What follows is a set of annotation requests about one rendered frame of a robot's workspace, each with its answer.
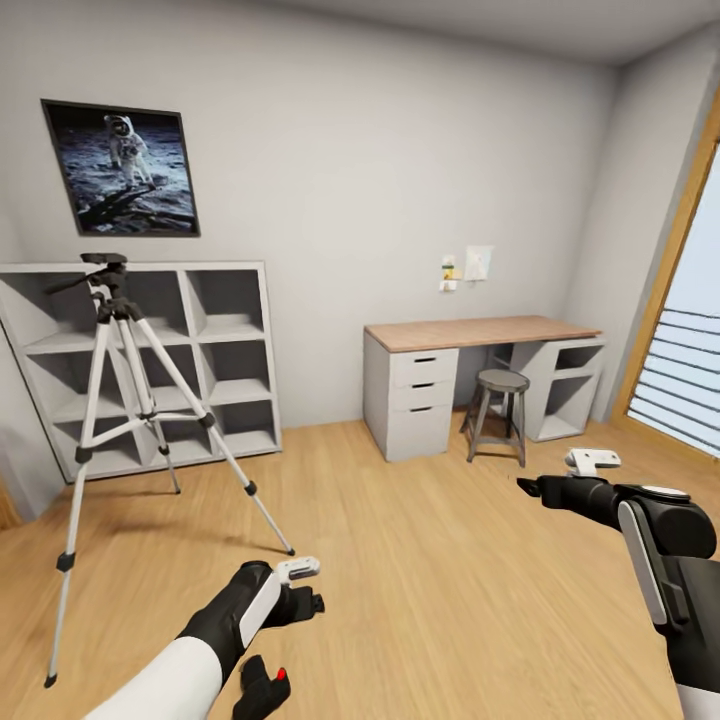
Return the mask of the digital camera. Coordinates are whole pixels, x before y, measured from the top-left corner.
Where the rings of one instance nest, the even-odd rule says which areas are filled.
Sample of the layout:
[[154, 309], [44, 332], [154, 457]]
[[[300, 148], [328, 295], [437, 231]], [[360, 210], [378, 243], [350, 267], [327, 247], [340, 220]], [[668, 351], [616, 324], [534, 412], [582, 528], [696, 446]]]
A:
[[286, 670], [280, 668], [275, 678], [270, 678], [262, 656], [250, 656], [242, 668], [240, 678], [244, 694], [232, 712], [232, 720], [262, 720], [272, 710], [282, 706], [290, 696], [290, 680]]

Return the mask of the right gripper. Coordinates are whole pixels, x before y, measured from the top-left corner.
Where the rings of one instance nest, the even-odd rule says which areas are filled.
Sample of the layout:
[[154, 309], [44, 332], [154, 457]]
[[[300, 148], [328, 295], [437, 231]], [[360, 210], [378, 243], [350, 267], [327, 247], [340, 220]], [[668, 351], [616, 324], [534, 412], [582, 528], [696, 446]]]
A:
[[542, 504], [548, 509], [572, 510], [594, 520], [595, 515], [591, 513], [591, 493], [599, 487], [610, 482], [603, 478], [586, 478], [579, 476], [556, 476], [542, 475], [537, 479], [516, 480], [517, 485], [524, 489], [531, 497], [542, 500]]

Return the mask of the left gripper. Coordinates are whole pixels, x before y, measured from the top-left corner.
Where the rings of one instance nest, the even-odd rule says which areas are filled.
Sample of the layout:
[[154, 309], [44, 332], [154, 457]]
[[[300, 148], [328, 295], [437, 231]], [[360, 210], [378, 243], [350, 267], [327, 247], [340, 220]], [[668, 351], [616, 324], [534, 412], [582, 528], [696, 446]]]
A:
[[304, 588], [285, 586], [285, 589], [287, 592], [285, 609], [275, 621], [265, 621], [263, 628], [310, 620], [316, 612], [325, 611], [322, 595], [320, 593], [314, 595], [311, 586], [304, 586]]

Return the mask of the camera tripod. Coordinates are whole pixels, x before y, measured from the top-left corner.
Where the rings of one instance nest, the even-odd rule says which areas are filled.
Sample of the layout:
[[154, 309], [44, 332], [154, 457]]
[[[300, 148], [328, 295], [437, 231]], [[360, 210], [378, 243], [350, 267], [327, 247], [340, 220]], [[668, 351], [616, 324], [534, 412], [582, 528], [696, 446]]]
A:
[[[286, 550], [288, 550], [289, 556], [296, 555], [296, 552], [294, 552], [292, 548], [288, 546], [286, 540], [282, 538], [282, 534], [280, 534], [280, 530], [278, 530], [278, 527], [274, 524], [272, 516], [270, 516], [270, 513], [267, 512], [266, 508], [262, 506], [260, 498], [256, 496], [256, 484], [254, 484], [254, 482], [250, 482], [250, 480], [246, 480], [244, 473], [240, 472], [238, 464], [236, 464], [233, 456], [229, 453], [229, 450], [225, 447], [223, 440], [219, 437], [219, 434], [213, 427], [215, 424], [215, 417], [213, 417], [212, 413], [205, 413], [203, 411], [203, 407], [201, 407], [201, 404], [193, 395], [193, 392], [183, 379], [183, 376], [175, 367], [173, 360], [169, 357], [169, 354], [165, 351], [165, 348], [161, 345], [161, 342], [157, 339], [157, 336], [149, 327], [145, 316], [142, 314], [143, 312], [139, 309], [139, 304], [130, 302], [126, 297], [121, 297], [118, 286], [119, 283], [125, 283], [127, 280], [127, 268], [125, 265], [125, 263], [127, 263], [126, 255], [119, 255], [119, 253], [81, 253], [80, 258], [85, 263], [96, 263], [97, 265], [101, 265], [101, 263], [107, 264], [107, 268], [101, 269], [101, 271], [97, 271], [96, 273], [83, 275], [83, 277], [67, 279], [66, 281], [61, 281], [59, 283], [55, 283], [54, 285], [43, 287], [42, 291], [45, 295], [53, 295], [53, 293], [59, 293], [59, 291], [65, 291], [65, 289], [69, 289], [69, 287], [74, 287], [79, 283], [83, 283], [83, 281], [89, 281], [91, 287], [107, 285], [111, 293], [111, 297], [109, 299], [105, 299], [104, 293], [101, 293], [100, 291], [89, 295], [91, 299], [98, 302], [97, 330], [81, 440], [80, 445], [77, 445], [75, 451], [75, 461], [77, 462], [77, 474], [75, 479], [76, 488], [74, 488], [74, 495], [72, 496], [70, 525], [68, 526], [68, 534], [66, 534], [66, 550], [64, 550], [64, 552], [60, 554], [60, 558], [58, 558], [58, 568], [60, 568], [63, 572], [62, 580], [60, 580], [62, 583], [62, 590], [60, 590], [60, 602], [58, 602], [58, 612], [56, 614], [56, 629], [54, 632], [54, 647], [52, 648], [50, 673], [48, 674], [48, 679], [45, 681], [46, 688], [48, 688], [48, 686], [54, 686], [58, 675], [56, 670], [58, 669], [60, 630], [62, 628], [62, 620], [64, 620], [66, 596], [68, 596], [68, 578], [70, 578], [72, 567], [74, 566], [76, 546], [74, 538], [76, 536], [76, 528], [78, 528], [78, 510], [80, 510], [82, 486], [84, 486], [85, 482], [87, 461], [91, 461], [93, 457], [93, 447], [96, 447], [99, 443], [105, 443], [105, 441], [109, 441], [109, 439], [113, 439], [113, 437], [117, 437], [117, 435], [121, 435], [121, 433], [126, 433], [135, 427], [139, 427], [139, 425], [154, 425], [160, 441], [158, 448], [159, 453], [161, 453], [161, 455], [165, 455], [168, 469], [170, 469], [170, 474], [172, 476], [172, 481], [174, 481], [174, 490], [178, 490], [179, 484], [176, 482], [176, 476], [174, 476], [173, 466], [169, 457], [169, 444], [165, 443], [163, 430], [161, 429], [159, 421], [199, 421], [199, 423], [203, 426], [203, 429], [208, 430], [208, 433], [211, 434], [215, 443], [220, 447], [223, 455], [225, 455], [225, 459], [228, 459], [230, 466], [234, 468], [234, 472], [236, 472], [238, 480], [242, 480], [242, 482], [244, 482], [246, 492], [256, 499], [258, 508], [260, 508], [264, 516], [268, 519], [270, 526], [272, 526], [274, 532], [276, 532], [276, 535], [278, 536], [278, 540], [280, 540], [282, 544], [286, 545]], [[156, 401], [149, 387], [145, 367], [143, 367], [137, 342], [135, 341], [135, 336], [131, 328], [129, 319], [130, 316], [133, 318], [133, 321], [137, 323], [137, 327], [139, 327], [139, 329], [143, 332], [143, 335], [147, 338], [147, 341], [153, 348], [153, 351], [155, 351], [157, 357], [159, 357], [159, 359], [163, 362], [163, 365], [167, 368], [167, 371], [175, 380], [175, 383], [178, 385], [181, 393], [185, 396], [186, 400], [193, 408], [193, 413], [157, 413], [155, 411]], [[125, 353], [127, 354], [127, 363], [130, 367], [133, 383], [135, 384], [135, 391], [137, 391], [139, 405], [141, 406], [141, 417], [95, 437], [93, 427], [95, 422], [103, 357], [107, 342], [107, 331], [111, 317], [114, 317], [114, 320], [117, 322], [123, 347], [125, 348]]]

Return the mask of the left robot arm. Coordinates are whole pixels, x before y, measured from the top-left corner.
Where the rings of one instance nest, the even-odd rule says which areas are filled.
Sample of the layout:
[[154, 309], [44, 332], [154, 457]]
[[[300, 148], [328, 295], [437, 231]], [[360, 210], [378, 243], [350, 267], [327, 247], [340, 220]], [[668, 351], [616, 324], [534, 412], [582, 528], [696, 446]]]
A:
[[280, 562], [247, 561], [177, 639], [115, 695], [82, 720], [205, 720], [259, 629], [310, 620], [325, 611], [311, 586], [292, 580], [320, 574], [307, 556]]

